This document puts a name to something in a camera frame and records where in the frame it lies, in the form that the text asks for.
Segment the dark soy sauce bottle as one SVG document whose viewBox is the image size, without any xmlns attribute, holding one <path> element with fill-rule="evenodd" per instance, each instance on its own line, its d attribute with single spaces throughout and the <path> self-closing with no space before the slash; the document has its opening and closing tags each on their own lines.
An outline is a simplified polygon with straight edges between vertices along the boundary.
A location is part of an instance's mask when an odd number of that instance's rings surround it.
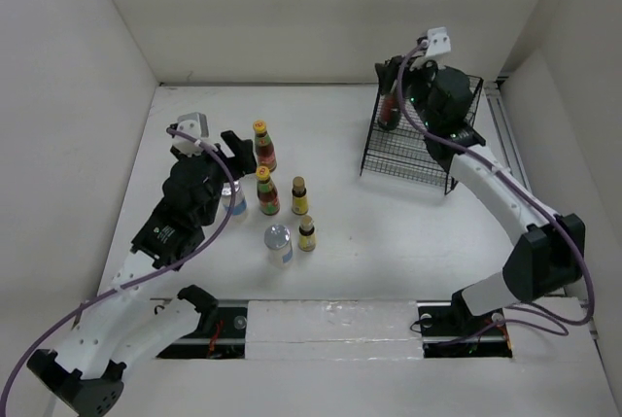
<svg viewBox="0 0 622 417">
<path fill-rule="evenodd" d="M 378 126 L 385 131 L 395 130 L 401 119 L 401 110 L 397 102 L 396 87 L 382 93 L 377 116 Z"/>
</svg>

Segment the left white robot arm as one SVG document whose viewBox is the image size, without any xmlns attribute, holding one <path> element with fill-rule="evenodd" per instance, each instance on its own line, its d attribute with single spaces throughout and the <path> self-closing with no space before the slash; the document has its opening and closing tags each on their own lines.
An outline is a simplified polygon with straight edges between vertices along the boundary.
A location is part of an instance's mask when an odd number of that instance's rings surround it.
<svg viewBox="0 0 622 417">
<path fill-rule="evenodd" d="M 134 365 L 177 339 L 206 335 L 217 322 L 218 301 L 198 286 L 182 288 L 152 319 L 146 313 L 160 287 L 209 243 L 203 229 L 218 212 L 225 185 L 255 172 L 250 139 L 227 130 L 220 145 L 169 128 L 177 159 L 162 198 L 136 236 L 108 292 L 80 313 L 78 324 L 51 349 L 36 349 L 28 369 L 79 416 L 104 416 L 117 403 Z"/>
</svg>

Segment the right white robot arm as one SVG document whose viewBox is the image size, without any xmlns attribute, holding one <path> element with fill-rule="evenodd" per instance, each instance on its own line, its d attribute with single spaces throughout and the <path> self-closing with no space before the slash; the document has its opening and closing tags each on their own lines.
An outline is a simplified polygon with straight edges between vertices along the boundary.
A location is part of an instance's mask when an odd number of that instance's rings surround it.
<svg viewBox="0 0 622 417">
<path fill-rule="evenodd" d="M 537 315 L 568 335 L 572 321 L 536 300 L 583 278 L 585 224 L 542 204 L 497 161 L 467 115 L 470 77 L 432 59 L 394 56 L 375 64 L 378 126 L 394 130 L 407 121 L 429 157 L 463 183 L 495 217 L 513 245 L 496 273 L 453 293 L 448 306 L 422 315 L 421 334 L 448 335 L 446 346 L 481 337 L 509 324 L 503 309 Z"/>
</svg>

